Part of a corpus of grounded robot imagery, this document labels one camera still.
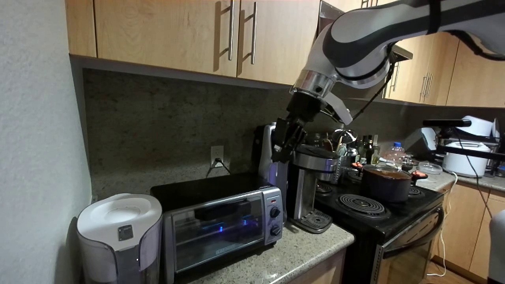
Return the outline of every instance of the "toaster oven control knob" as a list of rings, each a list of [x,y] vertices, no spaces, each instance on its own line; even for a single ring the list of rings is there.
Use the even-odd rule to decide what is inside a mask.
[[[270,236],[281,236],[281,226],[278,226],[278,225],[272,226]]]
[[[281,210],[277,207],[272,207],[270,210],[270,218],[275,220],[277,217],[280,217]]]

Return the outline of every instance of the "cooking pot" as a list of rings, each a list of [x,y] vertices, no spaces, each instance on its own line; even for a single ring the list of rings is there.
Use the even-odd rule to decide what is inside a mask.
[[[415,171],[412,174],[401,172],[390,166],[360,166],[362,171],[362,195],[382,202],[406,202],[409,190],[417,180],[428,179],[427,174]]]

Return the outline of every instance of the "oven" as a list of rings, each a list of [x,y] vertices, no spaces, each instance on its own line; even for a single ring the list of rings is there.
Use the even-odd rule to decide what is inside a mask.
[[[442,195],[412,188],[408,202],[385,204],[360,196],[360,188],[319,191],[316,207],[333,223],[354,234],[348,248],[343,283],[397,284],[422,283],[430,262],[431,242],[444,223]],[[346,204],[371,206],[384,215],[359,215]]]

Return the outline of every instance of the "toaster oven handle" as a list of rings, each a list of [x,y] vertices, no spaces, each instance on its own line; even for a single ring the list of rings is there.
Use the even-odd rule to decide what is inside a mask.
[[[395,256],[398,256],[398,255],[403,255],[403,253],[406,253],[406,251],[411,251],[411,250],[414,250],[414,248],[425,247],[427,243],[430,243],[430,242],[439,234],[439,231],[441,231],[441,228],[442,228],[442,225],[444,225],[444,210],[439,209],[438,214],[439,214],[439,221],[438,221],[438,225],[436,225],[427,236],[423,236],[422,239],[412,242],[411,245],[408,245],[408,247],[404,247],[404,248],[384,253],[384,259],[395,258]]]

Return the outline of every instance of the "toaster oven door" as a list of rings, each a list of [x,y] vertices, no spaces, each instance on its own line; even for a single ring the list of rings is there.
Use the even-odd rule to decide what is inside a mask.
[[[264,240],[262,196],[248,195],[172,215],[176,273]]]

